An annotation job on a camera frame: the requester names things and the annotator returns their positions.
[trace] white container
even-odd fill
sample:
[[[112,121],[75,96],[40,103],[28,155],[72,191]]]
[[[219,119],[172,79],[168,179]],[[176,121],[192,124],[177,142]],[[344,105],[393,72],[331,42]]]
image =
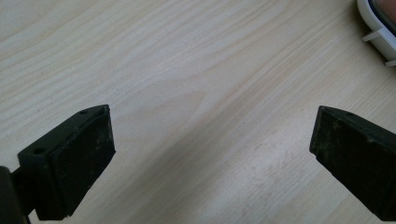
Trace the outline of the white container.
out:
[[[363,20],[373,30],[362,40],[370,41],[379,50],[379,52],[384,55],[388,60],[385,63],[385,66],[395,66],[396,37],[374,14],[370,7],[369,0],[358,0],[358,8]]]

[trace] wooden table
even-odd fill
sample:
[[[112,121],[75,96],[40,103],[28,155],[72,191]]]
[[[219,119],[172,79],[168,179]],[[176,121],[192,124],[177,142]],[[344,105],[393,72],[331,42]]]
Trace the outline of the wooden table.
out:
[[[308,150],[319,105],[396,132],[368,32],[354,0],[1,1],[0,163],[109,104],[117,153],[60,223],[379,223]]]

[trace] white plastic edge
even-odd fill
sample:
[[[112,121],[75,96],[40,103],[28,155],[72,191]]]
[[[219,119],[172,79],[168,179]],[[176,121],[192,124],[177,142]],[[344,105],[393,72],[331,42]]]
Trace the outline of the white plastic edge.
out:
[[[358,8],[361,17],[367,25],[373,30],[365,36],[363,41],[371,41],[372,44],[388,60],[385,66],[396,65],[396,36],[376,17],[370,7],[368,0],[358,0]]]

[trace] wood grain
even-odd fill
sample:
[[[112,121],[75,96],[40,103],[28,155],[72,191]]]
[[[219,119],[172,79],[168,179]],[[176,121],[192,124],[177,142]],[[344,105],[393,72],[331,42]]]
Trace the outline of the wood grain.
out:
[[[308,151],[319,105],[396,132],[366,32],[353,0],[0,1],[0,162],[110,104],[117,154],[61,223],[379,223]]]

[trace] dark scuffed surface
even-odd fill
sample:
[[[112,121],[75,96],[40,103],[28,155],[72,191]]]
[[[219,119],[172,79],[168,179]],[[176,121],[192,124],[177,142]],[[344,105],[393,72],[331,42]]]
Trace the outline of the dark scuffed surface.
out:
[[[396,220],[396,135],[349,112],[318,109],[310,151],[381,220]]]
[[[108,105],[78,112],[19,153],[41,220],[73,215],[114,153]]]

